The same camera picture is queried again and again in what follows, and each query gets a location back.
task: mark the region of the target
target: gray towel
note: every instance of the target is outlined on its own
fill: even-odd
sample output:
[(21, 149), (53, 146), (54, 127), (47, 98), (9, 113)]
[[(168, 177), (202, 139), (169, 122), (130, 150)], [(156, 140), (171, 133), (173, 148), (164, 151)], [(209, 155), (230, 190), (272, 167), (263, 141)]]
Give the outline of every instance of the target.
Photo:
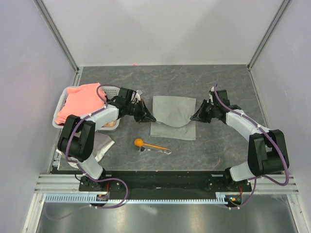
[(182, 140), (195, 140), (194, 114), (196, 99), (176, 96), (154, 96), (153, 115), (156, 123), (151, 123), (151, 136)]

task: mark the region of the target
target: white plastic basket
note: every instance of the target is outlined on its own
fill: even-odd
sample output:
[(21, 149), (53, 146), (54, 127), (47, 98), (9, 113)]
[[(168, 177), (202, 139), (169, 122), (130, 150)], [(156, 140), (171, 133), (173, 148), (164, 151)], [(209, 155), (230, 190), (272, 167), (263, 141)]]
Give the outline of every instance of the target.
[[(53, 115), (52, 125), (58, 129), (62, 129), (63, 125), (56, 124), (55, 119), (57, 118), (57, 114), (59, 113), (59, 111), (62, 110), (62, 108), (65, 105), (67, 95), (68, 95), (67, 94), (67, 88), (68, 87), (65, 88), (62, 95), (60, 96), (57, 107), (56, 107), (54, 115)], [(108, 99), (112, 99), (114, 96), (117, 96), (119, 94), (120, 89), (118, 87), (114, 87), (114, 86), (103, 86), (103, 90), (106, 93)], [(102, 130), (103, 131), (113, 131), (119, 126), (119, 122), (120, 122), (120, 119), (117, 120), (117, 123), (114, 127), (102, 127), (99, 129), (99, 131), (102, 131)]]

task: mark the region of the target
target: orange spoon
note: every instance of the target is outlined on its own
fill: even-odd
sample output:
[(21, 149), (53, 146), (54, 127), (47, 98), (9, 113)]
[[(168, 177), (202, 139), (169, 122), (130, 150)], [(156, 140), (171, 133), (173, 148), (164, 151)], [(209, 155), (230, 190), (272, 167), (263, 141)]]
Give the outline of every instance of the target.
[(162, 149), (162, 150), (168, 150), (167, 148), (165, 147), (159, 147), (159, 146), (156, 146), (156, 145), (151, 145), (151, 144), (147, 144), (147, 143), (144, 143), (140, 138), (137, 138), (134, 142), (135, 146), (138, 146), (138, 147), (142, 147), (142, 146), (148, 146), (148, 147), (154, 147), (154, 148), (158, 148), (158, 149)]

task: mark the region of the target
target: orange towel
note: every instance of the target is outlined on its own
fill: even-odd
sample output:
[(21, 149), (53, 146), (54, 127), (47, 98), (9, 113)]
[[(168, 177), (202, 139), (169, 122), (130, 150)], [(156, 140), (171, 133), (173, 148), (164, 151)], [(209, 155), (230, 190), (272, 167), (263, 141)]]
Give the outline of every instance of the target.
[[(96, 93), (96, 89), (99, 85), (99, 83), (92, 83), (78, 87), (68, 87), (68, 96), (65, 106), (57, 114), (55, 122), (57, 124), (62, 124), (65, 123), (67, 117), (71, 114), (81, 116), (102, 108), (104, 102)], [(106, 93), (102, 88), (99, 89), (99, 94), (104, 100), (106, 100)]]

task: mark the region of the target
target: white panel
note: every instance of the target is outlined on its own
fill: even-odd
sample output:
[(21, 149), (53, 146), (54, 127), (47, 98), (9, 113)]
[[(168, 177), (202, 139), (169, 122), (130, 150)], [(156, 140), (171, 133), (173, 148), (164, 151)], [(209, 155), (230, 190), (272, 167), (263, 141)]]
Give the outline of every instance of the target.
[(270, 128), (285, 134), (290, 171), (311, 217), (311, 2), (293, 0), (253, 74)]
[(282, 0), (44, 0), (80, 66), (247, 64)]
[(32, 0), (1, 1), (0, 34), (0, 226), (18, 233), (47, 171), (53, 111), (74, 72)]

